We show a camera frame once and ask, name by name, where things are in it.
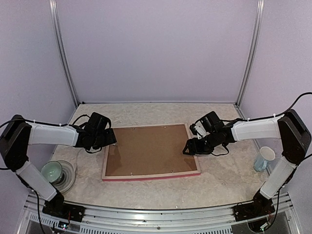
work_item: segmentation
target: marble table surface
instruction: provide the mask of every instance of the marble table surface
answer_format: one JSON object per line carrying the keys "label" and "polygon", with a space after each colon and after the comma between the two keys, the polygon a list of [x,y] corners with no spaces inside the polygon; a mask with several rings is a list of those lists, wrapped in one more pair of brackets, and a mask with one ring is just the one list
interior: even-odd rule
{"label": "marble table surface", "polygon": [[[210,111],[220,118],[235,119],[231,104],[129,103],[82,104],[73,119],[98,112],[112,120],[113,127],[153,124],[194,123]],[[80,119],[77,124],[86,121]],[[77,164],[74,186],[64,196],[67,201],[106,207],[133,209],[183,209],[225,205],[251,200],[267,174],[253,169],[256,149],[251,140],[228,146],[226,156],[199,156],[201,175],[146,181],[103,182],[104,151],[90,155],[83,149],[58,146],[51,160]],[[223,153],[217,147],[215,154]]]}

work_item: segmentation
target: mug handle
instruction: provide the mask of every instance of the mug handle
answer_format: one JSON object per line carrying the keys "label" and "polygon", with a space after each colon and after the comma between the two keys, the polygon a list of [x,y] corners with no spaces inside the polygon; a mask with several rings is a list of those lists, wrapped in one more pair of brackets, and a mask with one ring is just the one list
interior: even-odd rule
{"label": "mug handle", "polygon": [[264,161],[264,162],[263,162],[263,167],[262,167],[261,170],[263,171],[263,170],[267,167],[267,165],[268,165],[268,162],[267,162],[267,161]]}

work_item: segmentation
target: metal frame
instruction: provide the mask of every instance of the metal frame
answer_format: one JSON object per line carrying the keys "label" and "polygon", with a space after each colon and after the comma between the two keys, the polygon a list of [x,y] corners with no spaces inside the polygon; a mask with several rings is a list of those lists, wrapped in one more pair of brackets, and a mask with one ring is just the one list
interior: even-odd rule
{"label": "metal frame", "polygon": [[[280,195],[279,213],[286,212],[288,224],[292,234],[300,234],[296,214],[288,193]],[[198,234],[198,233],[232,233],[231,226],[246,221],[236,222],[233,206],[223,205],[210,208],[184,209],[184,210],[132,210],[122,208],[109,208],[95,205],[69,202],[86,207],[85,216],[81,223],[72,221],[78,228],[74,233],[116,233],[116,234]],[[273,197],[276,207],[277,196]],[[44,200],[40,199],[40,210]],[[52,226],[54,222],[64,221],[41,213],[43,225]],[[31,193],[24,205],[17,234],[25,234],[30,221],[39,222],[36,195]]]}
{"label": "metal frame", "polygon": [[250,45],[250,50],[248,54],[248,60],[244,72],[244,78],[242,81],[242,84],[240,86],[240,90],[238,93],[238,97],[236,100],[236,105],[239,108],[242,100],[244,98],[244,94],[246,91],[247,83],[250,77],[250,72],[253,66],[254,62],[254,56],[258,44],[258,39],[259,39],[259,34],[260,34],[260,28],[261,28],[261,22],[262,22],[262,16],[263,16],[263,9],[264,9],[264,0],[258,0],[258,7],[257,7],[257,13],[256,13],[256,18],[254,22],[254,28],[253,28],[253,37],[252,37],[252,43]]}
{"label": "metal frame", "polygon": [[77,108],[79,106],[79,98],[75,89],[75,85],[72,79],[72,76],[69,71],[69,66],[66,58],[66,53],[64,49],[64,44],[63,44],[63,39],[62,39],[62,34],[60,30],[60,25],[59,25],[59,16],[58,16],[58,7],[57,7],[57,2],[56,0],[49,0],[50,3],[50,11],[51,11],[51,16],[52,16],[52,23],[53,23],[53,28],[54,28],[54,33],[56,36],[57,40],[57,45],[58,45],[58,52],[59,56],[62,62],[62,66],[64,69],[66,81],[69,87],[69,91],[71,94],[71,97],[73,99],[74,105]]}

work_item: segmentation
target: wooden frame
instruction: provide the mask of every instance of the wooden frame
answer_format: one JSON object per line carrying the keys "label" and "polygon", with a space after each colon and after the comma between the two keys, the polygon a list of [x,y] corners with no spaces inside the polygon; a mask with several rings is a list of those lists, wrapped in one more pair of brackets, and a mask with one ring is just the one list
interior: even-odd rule
{"label": "wooden frame", "polygon": [[[130,127],[119,127],[119,128],[138,128],[138,127],[157,127],[157,126],[172,126],[172,125],[184,125],[187,133],[188,139],[191,138],[187,124],[158,124],[158,125],[143,125],[143,126],[130,126]],[[103,160],[103,171],[102,171],[102,180],[103,181],[134,181],[134,180],[152,180],[152,179],[167,179],[167,178],[179,178],[185,176],[198,176],[200,175],[200,167],[198,159],[194,157],[196,170],[194,171],[185,171],[177,173],[165,173],[165,174],[153,174],[153,175],[123,175],[123,176],[106,176],[106,167],[108,160],[109,146],[105,147],[104,160]]]}

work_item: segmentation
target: robotic arm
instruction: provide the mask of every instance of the robotic arm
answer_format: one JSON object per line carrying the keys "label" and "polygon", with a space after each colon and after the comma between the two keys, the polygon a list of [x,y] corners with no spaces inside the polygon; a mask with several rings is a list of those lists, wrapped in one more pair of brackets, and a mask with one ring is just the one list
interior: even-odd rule
{"label": "robotic arm", "polygon": [[226,146],[229,143],[247,139],[282,140],[282,158],[267,181],[254,195],[253,203],[234,207],[237,221],[274,212],[272,197],[292,178],[297,166],[304,160],[311,143],[311,134],[295,110],[289,110],[279,117],[232,121],[227,125],[224,125],[215,112],[210,112],[192,124],[190,129],[197,138],[186,142],[183,153],[187,155],[212,154],[218,145],[222,145],[227,150]]}
{"label": "robotic arm", "polygon": [[88,122],[80,126],[32,123],[20,115],[11,121],[0,136],[0,153],[7,168],[46,201],[44,213],[67,219],[70,212],[72,220],[81,222],[84,208],[64,203],[63,195],[28,160],[27,148],[34,144],[53,144],[84,148],[87,152],[91,148],[101,149],[116,143],[110,119],[92,113]]}

